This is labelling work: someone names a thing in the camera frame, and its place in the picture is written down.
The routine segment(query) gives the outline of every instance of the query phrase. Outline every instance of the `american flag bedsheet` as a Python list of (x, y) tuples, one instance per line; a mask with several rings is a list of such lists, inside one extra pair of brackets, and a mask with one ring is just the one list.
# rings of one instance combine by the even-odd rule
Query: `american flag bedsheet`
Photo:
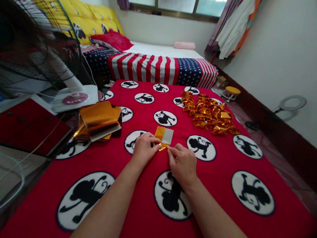
[(113, 79), (210, 89), (218, 76), (217, 68), (205, 59), (142, 55), (93, 46), (82, 52), (93, 74)]

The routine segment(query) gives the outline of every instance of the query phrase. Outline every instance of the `hand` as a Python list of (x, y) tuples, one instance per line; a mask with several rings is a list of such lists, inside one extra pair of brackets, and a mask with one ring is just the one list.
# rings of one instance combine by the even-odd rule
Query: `hand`
[(185, 191), (198, 179), (195, 153), (192, 149), (187, 149), (179, 143), (176, 144), (175, 148), (168, 145), (167, 149), (173, 176)]
[[(157, 145), (152, 148), (151, 143), (156, 143)], [(161, 141), (155, 138), (150, 132), (140, 135), (136, 139), (131, 161), (142, 170), (154, 154), (162, 148), (162, 145), (159, 143), (161, 143)]]

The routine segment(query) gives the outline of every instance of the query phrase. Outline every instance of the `yellow stool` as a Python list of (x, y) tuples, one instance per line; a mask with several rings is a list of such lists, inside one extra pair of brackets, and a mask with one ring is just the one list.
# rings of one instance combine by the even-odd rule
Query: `yellow stool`
[[(227, 92), (230, 94), (230, 96), (226, 96), (224, 93)], [(230, 100), (234, 101), (237, 96), (241, 93), (241, 91), (237, 88), (231, 87), (231, 86), (227, 86), (222, 92), (221, 92), (221, 96), (227, 98), (227, 102), (229, 102)]]

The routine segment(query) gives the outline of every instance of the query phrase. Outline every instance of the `white bedsheet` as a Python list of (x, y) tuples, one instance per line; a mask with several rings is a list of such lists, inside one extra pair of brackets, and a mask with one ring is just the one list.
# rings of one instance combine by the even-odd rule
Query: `white bedsheet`
[(134, 41), (131, 41), (131, 43), (134, 44), (134, 46), (125, 52), (171, 58), (203, 59), (203, 57), (194, 50), (175, 49), (172, 46), (151, 45)]

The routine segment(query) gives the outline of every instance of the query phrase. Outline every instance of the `window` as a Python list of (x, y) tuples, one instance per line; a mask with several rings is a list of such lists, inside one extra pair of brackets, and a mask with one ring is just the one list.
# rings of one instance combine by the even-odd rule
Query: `window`
[(130, 0), (130, 10), (217, 22), (227, 0)]

